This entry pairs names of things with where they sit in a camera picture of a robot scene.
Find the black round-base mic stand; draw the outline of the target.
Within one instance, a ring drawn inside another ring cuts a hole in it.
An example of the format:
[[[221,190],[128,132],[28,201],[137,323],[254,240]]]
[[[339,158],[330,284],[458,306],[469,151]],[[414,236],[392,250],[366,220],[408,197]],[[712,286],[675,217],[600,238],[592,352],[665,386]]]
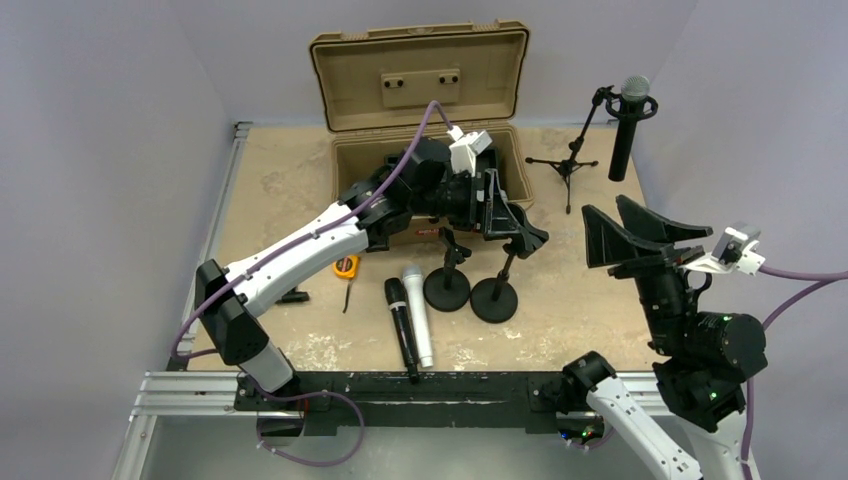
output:
[[[424,297],[432,308],[441,312],[454,312],[461,309],[470,298],[470,282],[457,266],[472,255],[472,250],[458,244],[454,232],[449,228],[439,229],[439,239],[446,247],[443,266],[426,277]]]

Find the white handheld microphone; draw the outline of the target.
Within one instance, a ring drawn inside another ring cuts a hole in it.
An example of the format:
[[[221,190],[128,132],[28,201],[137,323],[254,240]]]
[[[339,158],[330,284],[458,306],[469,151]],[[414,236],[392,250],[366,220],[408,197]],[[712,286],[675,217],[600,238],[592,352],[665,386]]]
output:
[[[431,368],[434,366],[434,352],[426,310],[427,303],[424,297],[422,271],[417,265],[407,265],[402,271],[401,279],[407,294],[420,364],[424,368]]]

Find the black handheld microphone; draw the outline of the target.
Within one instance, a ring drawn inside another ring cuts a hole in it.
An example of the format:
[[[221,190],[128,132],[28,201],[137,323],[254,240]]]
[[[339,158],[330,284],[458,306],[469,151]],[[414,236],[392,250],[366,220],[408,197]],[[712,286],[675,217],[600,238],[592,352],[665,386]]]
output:
[[[407,376],[412,384],[418,384],[420,382],[419,357],[409,316],[406,291],[401,280],[397,277],[387,279],[384,282],[384,293]]]

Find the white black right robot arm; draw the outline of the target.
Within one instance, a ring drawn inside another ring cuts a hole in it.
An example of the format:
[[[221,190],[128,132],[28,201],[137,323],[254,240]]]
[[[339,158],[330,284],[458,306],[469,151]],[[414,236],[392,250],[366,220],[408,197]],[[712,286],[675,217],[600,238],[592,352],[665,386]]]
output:
[[[701,310],[702,291],[689,277],[754,275],[764,262],[757,251],[760,230],[735,223],[706,251],[698,240],[712,234],[710,227],[668,219],[624,195],[616,206],[617,218],[592,205],[582,208],[586,261],[635,283],[649,346],[660,356],[653,365],[658,392],[691,449],[682,449],[656,423],[595,351],[563,368],[557,408],[597,413],[657,479],[757,478],[745,436],[743,387],[767,367],[764,327],[749,314]]]

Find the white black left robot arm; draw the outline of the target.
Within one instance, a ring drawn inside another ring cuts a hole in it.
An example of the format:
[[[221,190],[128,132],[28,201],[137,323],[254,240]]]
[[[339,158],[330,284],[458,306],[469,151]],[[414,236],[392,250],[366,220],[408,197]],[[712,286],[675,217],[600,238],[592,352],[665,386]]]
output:
[[[229,366],[259,386],[272,408],[297,399],[296,372],[258,319],[287,291],[345,256],[387,246],[414,216],[444,219],[484,240],[504,240],[525,259],[548,240],[510,201],[499,173],[457,169],[456,147],[420,137],[394,164],[382,165],[341,193],[317,218],[275,245],[227,266],[216,260],[195,274],[195,314]]]

